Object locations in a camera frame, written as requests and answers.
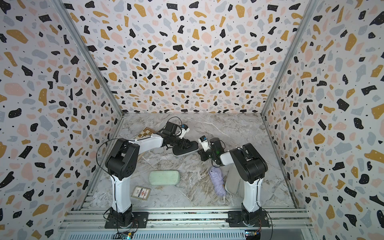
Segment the mint green zippered sleeve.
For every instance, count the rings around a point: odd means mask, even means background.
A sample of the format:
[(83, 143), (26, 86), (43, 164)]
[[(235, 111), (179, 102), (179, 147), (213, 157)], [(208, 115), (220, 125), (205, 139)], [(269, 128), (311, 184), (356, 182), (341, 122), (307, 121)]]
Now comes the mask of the mint green zippered sleeve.
[(180, 173), (176, 170), (152, 171), (149, 183), (152, 186), (174, 186), (180, 181)]

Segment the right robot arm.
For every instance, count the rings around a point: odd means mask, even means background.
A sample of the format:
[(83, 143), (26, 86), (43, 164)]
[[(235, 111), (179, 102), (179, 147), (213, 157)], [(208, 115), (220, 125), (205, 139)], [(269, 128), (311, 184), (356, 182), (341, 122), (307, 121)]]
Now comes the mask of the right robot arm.
[(219, 138), (208, 140), (206, 136), (199, 138), (202, 149), (198, 151), (203, 162), (211, 160), (216, 167), (234, 164), (238, 174), (244, 181), (243, 212), (255, 214), (260, 211), (260, 190), (268, 165), (256, 148), (247, 143), (241, 147), (225, 151)]

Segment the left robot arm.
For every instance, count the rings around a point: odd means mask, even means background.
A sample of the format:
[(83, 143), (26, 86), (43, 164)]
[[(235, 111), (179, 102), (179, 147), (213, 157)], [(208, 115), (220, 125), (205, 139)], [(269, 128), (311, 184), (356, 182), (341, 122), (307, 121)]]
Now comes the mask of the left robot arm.
[(172, 149), (173, 155), (176, 157), (198, 151), (199, 144), (185, 138), (185, 134), (189, 130), (187, 125), (167, 122), (160, 131), (139, 139), (111, 139), (114, 145), (107, 157), (105, 167), (101, 169), (110, 176), (112, 181), (112, 209), (115, 212), (123, 214), (132, 208), (129, 195), (130, 180), (136, 169), (139, 155), (162, 147)]

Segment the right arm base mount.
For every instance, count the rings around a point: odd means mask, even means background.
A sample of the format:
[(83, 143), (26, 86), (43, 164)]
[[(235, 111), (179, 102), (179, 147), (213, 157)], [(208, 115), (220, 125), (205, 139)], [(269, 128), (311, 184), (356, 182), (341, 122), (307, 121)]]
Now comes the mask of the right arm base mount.
[(265, 210), (248, 213), (247, 211), (229, 211), (226, 222), (231, 228), (270, 227), (269, 217)]

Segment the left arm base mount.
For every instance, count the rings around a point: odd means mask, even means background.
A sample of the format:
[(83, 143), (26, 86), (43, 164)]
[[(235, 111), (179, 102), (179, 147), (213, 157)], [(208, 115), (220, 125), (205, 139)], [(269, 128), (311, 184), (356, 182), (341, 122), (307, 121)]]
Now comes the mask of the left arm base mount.
[(144, 229), (147, 226), (148, 219), (148, 212), (129, 212), (127, 214), (113, 212), (109, 213), (107, 217), (105, 229), (119, 229), (122, 231)]

